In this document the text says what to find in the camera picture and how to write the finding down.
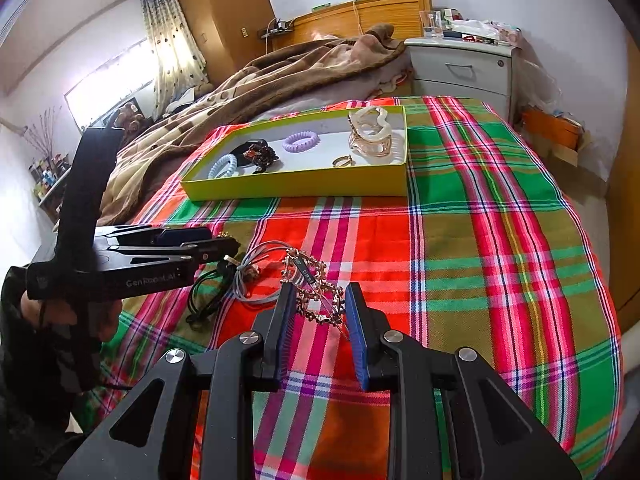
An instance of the plaid bedsheet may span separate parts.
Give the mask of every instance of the plaid bedsheet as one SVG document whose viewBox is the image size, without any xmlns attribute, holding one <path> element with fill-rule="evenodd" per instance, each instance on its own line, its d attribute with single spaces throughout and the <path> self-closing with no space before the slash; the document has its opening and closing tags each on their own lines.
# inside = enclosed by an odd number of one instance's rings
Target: plaid bedsheet
<svg viewBox="0 0 640 480">
<path fill-rule="evenodd" d="M 180 174 L 240 127 L 224 126 L 136 221 L 205 224 L 214 233 L 228 231 L 243 248 L 279 239 L 309 251 L 328 264 L 330 280 L 360 282 L 368 305 L 386 312 L 393 328 L 438 350 L 476 348 L 583 476 L 593 477 L 616 436 L 620 333 L 578 216 L 537 156 L 480 101 L 387 98 L 371 104 L 405 106 L 407 198 L 191 203 Z M 278 278 L 277 266 L 267 266 L 254 294 L 275 290 Z M 247 330 L 257 313 L 227 300 L 215 322 L 194 332 L 185 322 L 187 295 L 188 289 L 172 290 L 125 301 L 120 329 L 102 350 L 109 381 L 135 383 L 168 348 L 219 346 Z M 349 343 L 337 329 L 299 318 L 290 355 L 284 390 L 254 397 L 257 477 L 385 478 L 388 395 L 360 390 Z M 95 424 L 121 396 L 97 389 L 76 415 L 85 427 Z M 446 446 L 443 453 L 448 467 Z M 197 464 L 196 452 L 195 478 Z"/>
</svg>

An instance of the yellow box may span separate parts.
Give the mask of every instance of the yellow box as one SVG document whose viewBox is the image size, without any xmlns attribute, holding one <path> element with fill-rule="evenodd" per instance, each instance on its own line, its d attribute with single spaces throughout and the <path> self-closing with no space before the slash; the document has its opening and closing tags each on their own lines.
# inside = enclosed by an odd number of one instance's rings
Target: yellow box
<svg viewBox="0 0 640 480">
<path fill-rule="evenodd" d="M 193 202 L 235 198 L 283 196 L 406 196 L 407 134 L 404 107 L 385 106 L 392 127 L 392 153 L 362 156 L 350 150 L 350 110 L 312 112 L 239 128 L 220 140 L 184 176 L 180 184 Z M 319 143 L 302 153 L 289 153 L 282 141 L 301 131 L 316 132 Z M 265 139 L 280 157 L 265 173 L 251 174 L 255 166 L 237 174 L 208 178 L 209 168 L 223 155 L 250 139 Z M 351 155 L 355 166 L 333 168 L 331 162 Z"/>
</svg>

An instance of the gray cord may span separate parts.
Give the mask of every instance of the gray cord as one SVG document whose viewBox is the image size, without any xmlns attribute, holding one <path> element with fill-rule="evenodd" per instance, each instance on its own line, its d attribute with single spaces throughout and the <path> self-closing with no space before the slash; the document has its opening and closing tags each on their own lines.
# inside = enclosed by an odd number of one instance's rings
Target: gray cord
<svg viewBox="0 0 640 480">
<path fill-rule="evenodd" d="M 269 303 L 271 301 L 276 301 L 278 296 L 280 295 L 280 290 L 277 290 L 273 294 L 265 296 L 264 298 L 248 298 L 246 296 L 246 286 L 244 285 L 244 281 L 242 277 L 245 274 L 245 270 L 248 269 L 254 262 L 263 259 L 267 254 L 273 253 L 274 251 L 286 251 L 290 249 L 291 246 L 287 243 L 281 242 L 279 240 L 270 240 L 268 242 L 262 242 L 261 244 L 256 245 L 253 249 L 249 249 L 240 265 L 238 266 L 238 270 L 234 275 L 234 280 L 231 283 L 231 294 L 238 301 L 242 301 L 243 303 L 249 304 L 263 304 Z M 293 275 L 292 282 L 295 285 L 301 286 L 303 283 L 302 274 L 300 271 L 294 267 L 295 272 Z"/>
<path fill-rule="evenodd" d="M 277 20 L 277 18 L 273 18 L 269 22 L 269 25 L 267 25 L 267 32 L 265 33 L 265 36 L 264 36 L 264 53 L 265 53 L 265 55 L 269 53 L 269 29 L 271 28 L 271 23 L 275 22 L 276 20 Z"/>
</svg>

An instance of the wooden headboard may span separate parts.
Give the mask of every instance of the wooden headboard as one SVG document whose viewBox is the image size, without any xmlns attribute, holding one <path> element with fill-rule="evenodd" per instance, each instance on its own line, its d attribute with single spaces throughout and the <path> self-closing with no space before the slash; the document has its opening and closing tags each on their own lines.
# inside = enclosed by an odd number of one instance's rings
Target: wooden headboard
<svg viewBox="0 0 640 480">
<path fill-rule="evenodd" d="M 275 36 L 273 47 L 278 49 L 292 44 L 311 41 L 316 33 L 350 38 L 377 23 L 391 23 L 394 39 L 406 40 L 422 35 L 420 10 L 431 10 L 431 0 L 355 0 L 317 10 L 296 18 L 293 32 Z"/>
</svg>

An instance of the curtain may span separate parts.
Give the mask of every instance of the curtain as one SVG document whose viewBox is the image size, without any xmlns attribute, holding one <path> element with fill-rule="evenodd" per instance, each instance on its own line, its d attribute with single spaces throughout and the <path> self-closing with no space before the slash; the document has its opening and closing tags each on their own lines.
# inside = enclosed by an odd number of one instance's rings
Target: curtain
<svg viewBox="0 0 640 480">
<path fill-rule="evenodd" d="M 208 81 L 205 59 L 184 19 L 178 0 L 140 0 L 146 36 L 158 59 L 154 119 L 189 88 Z"/>
</svg>

